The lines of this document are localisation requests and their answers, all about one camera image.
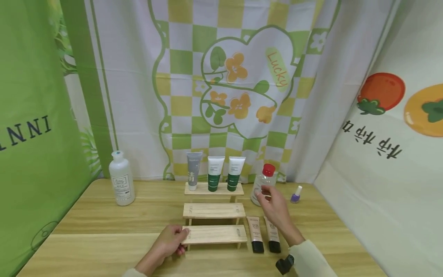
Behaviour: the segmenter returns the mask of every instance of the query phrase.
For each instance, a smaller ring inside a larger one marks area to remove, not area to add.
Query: white sleeve
[[[134,268],[131,268],[130,270],[126,271],[122,277],[146,277],[146,275],[138,272]]]
[[[337,277],[325,257],[310,241],[289,248],[299,277]]]

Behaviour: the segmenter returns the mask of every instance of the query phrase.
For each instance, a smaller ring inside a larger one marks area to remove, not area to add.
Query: clear plastic bottle
[[[254,180],[254,186],[251,191],[251,201],[260,206],[258,203],[257,197],[255,196],[256,191],[261,191],[262,185],[275,186],[276,185],[276,176],[274,176],[276,168],[272,164],[265,164],[263,166],[263,171],[260,174],[257,174]]]
[[[129,161],[123,157],[122,151],[112,152],[113,161],[109,164],[115,200],[119,206],[127,206],[134,202],[136,194],[132,180]]]

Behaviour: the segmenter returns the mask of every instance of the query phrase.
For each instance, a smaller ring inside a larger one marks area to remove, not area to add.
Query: green tube
[[[246,157],[229,157],[228,191],[237,189],[238,179],[245,164]]]
[[[225,157],[208,157],[208,190],[216,191]]]

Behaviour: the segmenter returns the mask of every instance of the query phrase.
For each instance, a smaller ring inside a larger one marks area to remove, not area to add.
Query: wooden display stand
[[[197,183],[197,189],[190,191],[188,183],[185,183],[185,195],[208,196],[226,195],[230,196],[229,203],[184,203],[183,218],[187,220],[190,232],[183,244],[225,244],[236,243],[239,249],[242,243],[248,241],[246,230],[239,225],[240,219],[246,217],[245,208],[242,203],[237,203],[237,196],[244,195],[243,187],[239,183],[235,191],[228,191],[227,183],[219,183],[216,191],[208,190],[208,183]],[[193,226],[192,219],[236,219],[235,225],[209,225]]]

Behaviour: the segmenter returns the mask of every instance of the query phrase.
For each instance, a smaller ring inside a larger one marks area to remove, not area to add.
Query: green banner
[[[0,3],[0,276],[14,276],[90,182],[46,1]]]

